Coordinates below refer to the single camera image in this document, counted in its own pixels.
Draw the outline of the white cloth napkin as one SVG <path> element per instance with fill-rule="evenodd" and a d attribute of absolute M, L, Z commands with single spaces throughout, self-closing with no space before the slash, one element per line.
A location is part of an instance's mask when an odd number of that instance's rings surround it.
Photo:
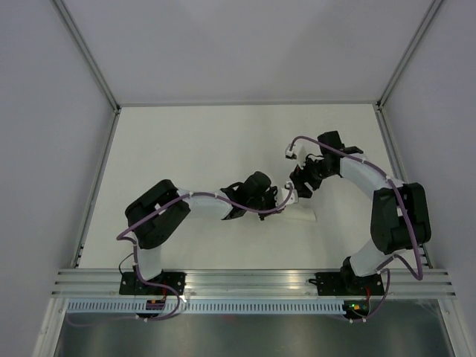
<path fill-rule="evenodd" d="M 300 205 L 289 205 L 282 213 L 277 215 L 280 219 L 290 219 L 304 222 L 315 222 L 316 215 L 312 208 L 305 208 Z"/>

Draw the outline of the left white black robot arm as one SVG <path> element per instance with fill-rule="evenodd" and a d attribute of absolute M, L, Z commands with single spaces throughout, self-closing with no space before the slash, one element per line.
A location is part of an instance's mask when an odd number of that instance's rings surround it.
<path fill-rule="evenodd" d="M 133 233 L 136 285 L 145 294 L 161 289 L 161 246 L 186 219 L 238 219 L 256 213 L 260 219 L 279 213 L 292 195 L 271 184 L 257 171 L 215 192 L 193 192 L 164 179 L 131 203 L 125 210 L 127 233 Z"/>

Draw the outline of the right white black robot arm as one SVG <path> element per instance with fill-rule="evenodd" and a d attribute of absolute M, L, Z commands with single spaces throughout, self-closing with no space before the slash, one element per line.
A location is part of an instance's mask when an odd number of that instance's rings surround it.
<path fill-rule="evenodd" d="M 348 294 L 358 294 L 392 261 L 408 261 L 403 251 L 419 253 L 431 239 L 431 223 L 424 187 L 389 176 L 368 160 L 364 151 L 346 146 L 336 131 L 314 139 L 320 155 L 306 151 L 296 141 L 286 148 L 286 157 L 296 162 L 289 178 L 299 197 L 309 199 L 323 180 L 333 176 L 352 182 L 372 202 L 370 239 L 347 257 L 339 271 L 339 283 Z"/>

